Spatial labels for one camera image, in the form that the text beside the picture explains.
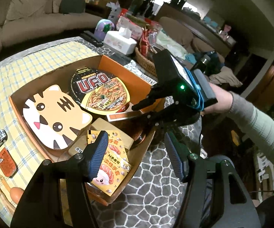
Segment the grey-green sleeved right forearm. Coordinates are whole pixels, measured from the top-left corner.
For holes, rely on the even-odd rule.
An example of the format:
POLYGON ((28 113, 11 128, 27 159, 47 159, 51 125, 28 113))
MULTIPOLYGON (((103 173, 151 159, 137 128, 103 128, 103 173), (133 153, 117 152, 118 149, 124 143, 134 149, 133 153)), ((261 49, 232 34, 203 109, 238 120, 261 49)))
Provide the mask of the grey-green sleeved right forearm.
POLYGON ((274 165, 274 121, 253 104, 231 93, 233 102, 227 116, 248 135, 259 150, 274 165))

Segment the person's right hand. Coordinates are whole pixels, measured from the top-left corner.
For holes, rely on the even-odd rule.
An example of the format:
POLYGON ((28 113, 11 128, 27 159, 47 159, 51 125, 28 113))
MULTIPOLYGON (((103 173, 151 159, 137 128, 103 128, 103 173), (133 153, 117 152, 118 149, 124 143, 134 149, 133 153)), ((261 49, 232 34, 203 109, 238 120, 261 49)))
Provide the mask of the person's right hand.
POLYGON ((211 113, 225 113, 228 112, 233 103, 233 96, 230 92, 218 87, 215 84, 209 84, 215 93, 217 103, 213 104, 202 111, 202 115, 211 113))

